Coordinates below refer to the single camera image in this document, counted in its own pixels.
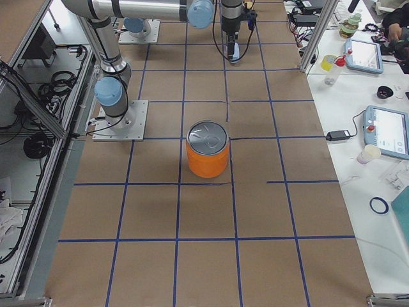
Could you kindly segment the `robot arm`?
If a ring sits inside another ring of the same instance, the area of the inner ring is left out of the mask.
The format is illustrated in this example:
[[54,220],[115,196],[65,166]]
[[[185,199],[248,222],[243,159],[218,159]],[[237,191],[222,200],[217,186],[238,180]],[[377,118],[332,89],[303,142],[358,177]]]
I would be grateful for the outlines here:
[[220,26],[226,35],[227,53],[223,58],[236,63],[243,57],[236,42],[241,23],[246,21],[251,32],[256,27],[257,13],[243,1],[113,1],[114,16],[123,19],[124,27],[135,36],[150,33],[149,20],[179,20],[204,29],[215,24],[220,8]]
[[214,13],[212,1],[63,1],[63,4],[85,20],[87,37],[100,56],[104,76],[95,85],[95,97],[114,129],[131,122],[127,90],[132,73],[121,55],[111,19],[178,20],[203,29],[211,23]]

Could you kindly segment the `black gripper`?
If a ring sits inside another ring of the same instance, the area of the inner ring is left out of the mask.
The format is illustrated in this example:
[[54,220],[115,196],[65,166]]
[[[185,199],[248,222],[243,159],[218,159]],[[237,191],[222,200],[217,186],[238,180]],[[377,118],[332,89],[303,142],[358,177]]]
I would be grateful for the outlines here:
[[234,45],[238,38],[238,31],[229,31],[226,33],[227,54],[234,53]]

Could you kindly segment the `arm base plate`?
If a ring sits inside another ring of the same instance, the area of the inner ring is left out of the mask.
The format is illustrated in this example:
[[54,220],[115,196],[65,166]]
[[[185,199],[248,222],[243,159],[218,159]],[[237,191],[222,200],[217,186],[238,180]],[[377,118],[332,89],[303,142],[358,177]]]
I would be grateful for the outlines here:
[[132,100],[128,105],[128,111],[124,118],[105,117],[102,107],[99,116],[103,120],[96,122],[96,132],[93,133],[93,141],[142,141],[148,113],[147,100]]
[[118,42],[122,45],[157,43],[159,27],[157,19],[124,18]]

